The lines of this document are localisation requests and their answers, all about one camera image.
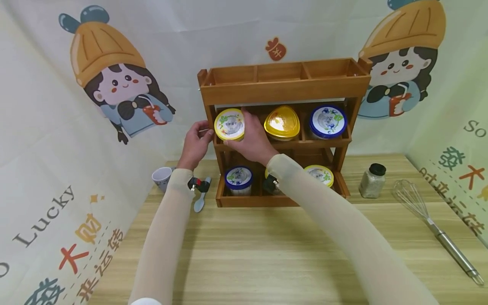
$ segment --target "wooden organizer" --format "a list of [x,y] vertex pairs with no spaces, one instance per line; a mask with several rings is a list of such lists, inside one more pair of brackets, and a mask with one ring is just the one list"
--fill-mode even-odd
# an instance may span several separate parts
[[[281,104],[292,107],[300,118],[298,139],[280,142],[270,140],[280,152],[301,166],[320,164],[334,173],[332,188],[343,197],[350,195],[341,169],[352,130],[371,79],[371,61],[352,58],[324,61],[285,62],[249,66],[219,67],[198,73],[203,105],[211,128],[217,115],[227,108],[245,105],[261,123]],[[311,100],[344,99],[336,102]],[[334,104],[345,111],[347,128],[338,138],[316,140],[308,127],[310,112],[321,104]],[[286,196],[268,194],[263,190],[264,166],[249,162],[241,154],[213,140],[221,177],[217,187],[218,207],[297,206]],[[232,196],[225,186],[225,172],[233,166],[245,165],[253,172],[251,196]]]

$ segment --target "blue lid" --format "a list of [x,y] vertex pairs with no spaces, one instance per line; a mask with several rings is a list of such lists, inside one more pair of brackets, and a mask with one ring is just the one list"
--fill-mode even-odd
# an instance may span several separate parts
[[319,106],[310,114],[309,125],[316,136],[330,139],[344,132],[347,118],[344,111],[336,106]]
[[230,189],[245,189],[251,184],[252,172],[246,166],[236,166],[225,173],[225,185]]

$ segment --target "black jar lid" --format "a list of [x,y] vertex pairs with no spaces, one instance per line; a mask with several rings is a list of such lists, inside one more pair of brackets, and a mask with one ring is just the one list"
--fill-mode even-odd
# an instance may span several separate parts
[[371,174],[376,176],[384,176],[386,173],[386,167],[379,163],[373,163],[369,167],[369,171]]

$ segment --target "forearm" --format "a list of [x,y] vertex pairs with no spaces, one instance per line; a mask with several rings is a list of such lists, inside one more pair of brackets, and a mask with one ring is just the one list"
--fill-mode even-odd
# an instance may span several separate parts
[[187,186],[192,174],[176,169],[171,175],[142,248],[129,304],[140,298],[172,303],[173,281],[194,197]]
[[347,200],[286,155],[274,156],[268,171],[278,179],[280,190],[347,255],[371,304],[438,304],[373,224]]

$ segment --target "whisk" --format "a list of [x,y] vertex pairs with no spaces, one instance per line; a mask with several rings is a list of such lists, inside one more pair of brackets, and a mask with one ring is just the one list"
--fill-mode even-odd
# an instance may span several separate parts
[[392,193],[399,202],[427,224],[432,233],[434,233],[435,238],[437,238],[441,245],[449,252],[464,272],[472,278],[476,284],[484,286],[485,282],[478,271],[476,271],[474,266],[454,244],[451,238],[449,238],[449,236],[434,223],[432,218],[430,218],[424,199],[422,199],[422,196],[419,194],[417,186],[408,180],[398,180],[393,186]]

